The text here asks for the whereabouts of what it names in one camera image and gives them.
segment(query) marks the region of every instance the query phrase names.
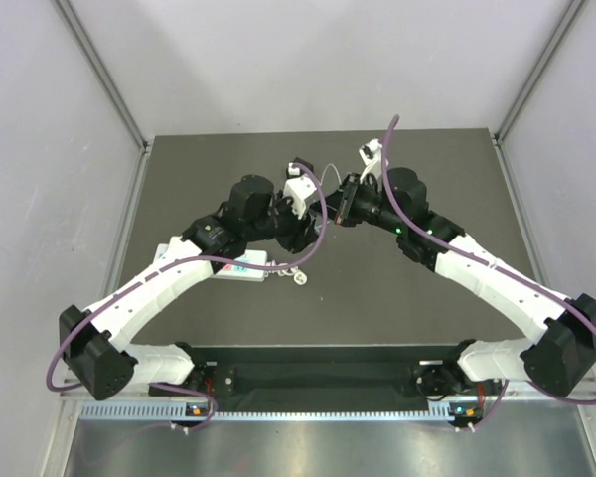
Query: white wall panel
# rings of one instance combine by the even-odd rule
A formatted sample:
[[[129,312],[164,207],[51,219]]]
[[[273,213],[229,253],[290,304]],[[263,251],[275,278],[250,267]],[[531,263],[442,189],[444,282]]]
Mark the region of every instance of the white wall panel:
[[[500,125],[565,0],[73,0],[143,133]]]
[[[35,474],[58,316],[101,293],[138,150],[48,0],[0,2],[0,476]]]
[[[596,0],[573,26],[506,148],[552,284],[596,297]]]

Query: perforated metal rail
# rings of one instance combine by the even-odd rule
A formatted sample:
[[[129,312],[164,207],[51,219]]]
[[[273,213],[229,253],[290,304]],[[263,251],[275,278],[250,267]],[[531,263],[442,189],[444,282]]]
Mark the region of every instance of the perforated metal rail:
[[[90,401],[80,419],[85,420],[203,420],[186,415],[188,406],[179,401]],[[448,421],[448,402],[430,402],[428,410],[396,412],[217,412],[216,421]]]

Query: enclosure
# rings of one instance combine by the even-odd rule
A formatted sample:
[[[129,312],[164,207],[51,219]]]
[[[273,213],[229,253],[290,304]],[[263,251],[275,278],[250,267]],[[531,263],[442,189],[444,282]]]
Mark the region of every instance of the enclosure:
[[[319,176],[362,170],[358,148],[396,113],[389,160],[433,210],[546,286],[596,297],[596,0],[0,2],[0,475],[596,475],[596,406],[525,383],[474,434],[226,413],[110,454],[145,422],[88,419],[87,393],[45,387],[67,306],[127,282],[244,175],[281,187],[297,156]],[[292,361],[520,335],[367,225],[331,228],[302,270],[304,286],[208,280],[136,343]],[[574,396],[596,398],[596,366]]]

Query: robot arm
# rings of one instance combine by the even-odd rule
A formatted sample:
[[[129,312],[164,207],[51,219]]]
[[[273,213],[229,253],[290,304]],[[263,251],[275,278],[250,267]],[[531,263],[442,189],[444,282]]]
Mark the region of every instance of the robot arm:
[[[61,342],[89,314],[96,313],[66,349],[63,359],[96,399],[107,399],[127,385],[180,384],[194,361],[185,345],[131,345],[152,318],[190,287],[209,278],[253,241],[276,239],[292,253],[315,241],[315,219],[308,214],[317,190],[306,177],[273,184],[245,176],[219,209],[172,237],[166,252],[126,285],[81,311],[60,316]]]
[[[422,369],[418,382],[449,395],[489,379],[532,381],[553,395],[567,396],[596,362],[596,341],[591,333],[560,304],[496,271],[502,266],[534,283],[482,248],[461,227],[431,211],[426,201],[426,186],[415,172],[391,168],[388,170],[391,190],[409,218],[428,234],[484,259],[489,265],[440,247],[410,230],[377,182],[381,174],[379,141],[374,139],[363,146],[360,155],[366,166],[363,173],[349,174],[340,188],[327,197],[334,222],[343,227],[367,222],[394,233],[404,255],[469,289],[525,335],[522,339],[497,343],[464,341],[439,369],[434,365]],[[572,304],[596,326],[596,300],[585,294],[572,300],[547,291]]]

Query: purple cable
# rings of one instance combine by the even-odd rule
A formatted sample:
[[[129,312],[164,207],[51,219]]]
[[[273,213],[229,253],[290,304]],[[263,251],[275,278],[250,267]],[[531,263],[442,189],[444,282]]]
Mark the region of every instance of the purple cable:
[[[320,206],[322,208],[322,228],[320,229],[320,233],[318,235],[318,238],[316,239],[316,242],[314,243],[314,246],[311,248],[311,250],[309,250],[309,252],[305,256],[299,258],[298,260],[296,260],[293,263],[289,263],[289,264],[285,264],[285,265],[255,265],[253,263],[244,263],[241,261],[230,260],[228,258],[222,258],[222,257],[218,257],[218,256],[199,255],[199,256],[191,256],[189,258],[183,258],[183,259],[177,260],[175,262],[172,262],[172,263],[160,268],[159,271],[161,273],[163,273],[165,271],[170,270],[171,268],[183,265],[184,263],[190,263],[192,261],[211,261],[211,262],[215,262],[215,263],[225,263],[227,265],[242,266],[244,268],[252,268],[254,270],[280,271],[280,270],[288,270],[290,268],[300,266],[303,263],[305,263],[307,260],[309,260],[318,251],[318,249],[320,248],[320,245],[323,242],[323,239],[325,238],[325,232],[327,230],[327,219],[328,219],[327,218],[327,200],[325,199],[325,193],[322,190],[320,181],[318,181],[318,178],[314,175],[314,173],[311,172],[309,169],[307,169],[307,167],[305,167],[302,164],[299,164],[297,162],[293,163],[293,165],[298,167],[301,171],[303,171],[309,177],[309,179],[312,180],[312,182],[316,186],[316,190],[318,192],[318,198],[320,199]],[[62,355],[67,350],[67,348],[69,347],[69,344],[73,341],[73,339],[81,332],[81,330],[83,330],[86,326],[88,326],[88,324],[92,320],[94,320],[97,316],[99,316],[105,310],[110,308],[116,302],[118,302],[125,296],[128,296],[130,293],[137,290],[141,286],[143,286],[142,282],[136,282],[136,283],[132,284],[131,286],[129,286],[128,288],[126,288],[121,293],[113,294],[112,298],[110,300],[108,300],[101,307],[97,308],[95,311],[93,311],[88,316],[86,316],[83,320],[81,320],[79,322],[79,324],[77,326],[75,326],[73,328],[73,330],[69,333],[69,335],[62,341],[62,343],[60,344],[60,347],[58,348],[56,353],[51,358],[51,363],[49,364],[49,368],[47,369],[47,378],[46,378],[47,388],[49,389],[49,391],[52,391],[55,393],[61,393],[64,391],[75,390],[75,389],[81,387],[81,384],[68,385],[68,386],[56,386],[53,384],[53,373],[56,370],[58,363],[62,359]]]
[[[395,212],[399,215],[399,217],[404,221],[404,223],[410,229],[412,229],[414,232],[416,232],[420,236],[424,237],[425,239],[428,239],[428,240],[432,241],[433,243],[435,243],[443,248],[446,248],[447,250],[454,251],[455,253],[457,253],[461,256],[464,256],[464,257],[468,258],[469,260],[475,261],[475,262],[480,263],[484,266],[489,266],[490,264],[486,260],[479,258],[477,256],[474,256],[474,255],[468,253],[467,251],[464,251],[460,248],[457,248],[456,246],[451,245],[450,243],[445,242],[444,240],[442,240],[440,238],[437,238],[435,236],[432,236],[431,234],[428,234],[424,229],[419,227],[414,221],[412,221],[409,217],[407,217],[406,214],[404,213],[404,211],[401,209],[401,207],[397,203],[397,200],[395,199],[393,191],[390,188],[390,183],[388,182],[388,170],[386,167],[386,164],[387,164],[386,159],[388,157],[388,144],[390,143],[390,138],[392,136],[393,130],[395,129],[395,126],[397,125],[398,121],[399,121],[399,115],[396,114],[393,117],[393,119],[391,120],[390,125],[388,126],[388,129],[386,130],[386,134],[384,135],[384,139],[382,140],[382,161],[381,161],[381,175],[382,175],[384,190],[386,191],[388,200],[390,201],[390,204],[394,208]],[[495,270],[498,273],[505,275],[508,278],[511,278],[512,280],[516,281],[517,283],[520,283],[521,285],[540,293],[541,295],[545,296],[546,298],[549,298],[550,300],[552,300],[557,305],[560,305],[563,308],[565,308],[565,310],[567,310],[572,315],[574,315],[574,317],[576,317],[578,319],[578,321],[580,321],[591,332],[591,334],[594,336],[594,338],[596,338],[596,327],[592,324],[592,322],[589,321],[587,318],[585,318],[585,316],[583,316],[583,314],[580,311],[578,311],[572,305],[567,303],[565,300],[560,299],[559,297],[557,297],[553,293],[549,292],[545,288],[543,288],[535,283],[532,283],[529,280],[526,280],[522,276],[518,276],[515,273],[512,273],[511,271],[503,268],[502,266],[498,266],[497,268],[495,268]],[[567,402],[569,404],[576,404],[576,405],[596,405],[596,398],[585,400],[585,399],[571,399],[568,397],[558,397],[558,396],[551,395],[550,393],[543,390],[541,387],[539,387],[535,383],[530,383],[530,384],[533,387],[535,387],[537,390],[539,390],[540,392],[545,394],[546,396],[549,396],[556,400],[560,400],[561,402]],[[502,394],[499,394],[497,401],[501,400],[501,397],[502,397]],[[492,410],[494,410],[496,408],[497,401],[495,402],[495,405],[493,405],[493,407],[491,408],[491,412],[492,412]]]
[[[204,427],[206,427],[210,423],[212,418],[215,416],[217,411],[219,410],[219,403],[217,402],[217,400],[214,399],[210,395],[206,395],[205,393],[200,393],[198,391],[192,391],[192,390],[186,390],[184,388],[179,388],[178,386],[162,385],[159,383],[153,383],[151,386],[153,388],[158,388],[163,391],[170,391],[173,393],[180,393],[182,395],[194,396],[197,398],[204,398],[210,404],[210,412],[208,412],[208,415],[206,416],[205,420],[201,421],[194,427],[187,427],[189,429],[189,431],[197,431],[197,430],[200,430],[200,429],[203,429]],[[120,439],[119,441],[114,443],[105,454],[103,454],[102,456],[98,457],[95,460],[90,460],[85,456],[84,449],[83,449],[83,442],[82,442],[82,445],[80,446],[81,459],[84,461],[84,463],[87,466],[94,467],[96,465],[99,465],[105,459],[107,459],[112,453],[116,452],[120,447],[125,445],[128,441],[134,439],[135,437],[137,437],[139,434],[142,434],[146,430],[154,429],[157,427],[171,427],[171,426],[172,426],[172,424],[170,422],[152,422],[150,424],[139,427],[138,429],[130,432],[128,435],[126,435],[125,437],[123,437],[122,439]]]

